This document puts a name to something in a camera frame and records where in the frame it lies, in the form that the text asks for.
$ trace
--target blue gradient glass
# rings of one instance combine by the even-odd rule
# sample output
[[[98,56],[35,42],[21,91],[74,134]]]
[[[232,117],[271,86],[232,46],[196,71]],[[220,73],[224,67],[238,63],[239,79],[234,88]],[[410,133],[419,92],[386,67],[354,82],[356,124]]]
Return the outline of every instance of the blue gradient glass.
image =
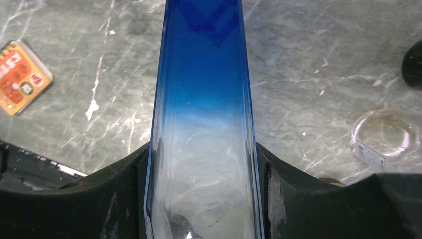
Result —
[[[151,134],[149,239],[261,239],[241,0],[167,0]]]

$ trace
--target glass jar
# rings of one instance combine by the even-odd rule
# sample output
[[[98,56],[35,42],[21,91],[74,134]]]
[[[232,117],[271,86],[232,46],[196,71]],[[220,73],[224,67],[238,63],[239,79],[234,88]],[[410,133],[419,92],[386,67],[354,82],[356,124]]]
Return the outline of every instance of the glass jar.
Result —
[[[353,126],[351,148],[377,172],[422,173],[422,116],[396,109],[364,113]]]

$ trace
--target orange box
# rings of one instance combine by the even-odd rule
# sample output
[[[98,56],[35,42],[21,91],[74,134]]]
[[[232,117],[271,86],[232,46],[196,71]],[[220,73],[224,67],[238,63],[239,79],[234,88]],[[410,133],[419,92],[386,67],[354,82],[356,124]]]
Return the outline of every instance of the orange box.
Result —
[[[22,41],[1,49],[0,106],[14,115],[27,106],[53,81],[53,74]]]

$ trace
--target gray marble surface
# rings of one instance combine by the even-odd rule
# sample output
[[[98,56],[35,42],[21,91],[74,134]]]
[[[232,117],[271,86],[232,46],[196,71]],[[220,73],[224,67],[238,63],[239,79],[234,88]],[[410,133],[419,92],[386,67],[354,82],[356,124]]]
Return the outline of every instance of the gray marble surface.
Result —
[[[365,111],[421,111],[400,75],[420,0],[244,0],[256,139],[316,177],[371,173],[349,148]],[[55,75],[0,138],[92,173],[150,138],[164,0],[0,0],[0,44],[23,38]]]

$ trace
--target white label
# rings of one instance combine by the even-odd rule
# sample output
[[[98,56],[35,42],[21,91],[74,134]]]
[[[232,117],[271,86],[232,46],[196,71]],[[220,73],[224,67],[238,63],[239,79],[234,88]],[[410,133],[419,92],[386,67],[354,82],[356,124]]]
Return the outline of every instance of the white label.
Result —
[[[369,164],[370,167],[377,170],[378,172],[386,172],[385,170],[385,158],[364,145],[362,142],[357,142],[357,153],[365,163]]]

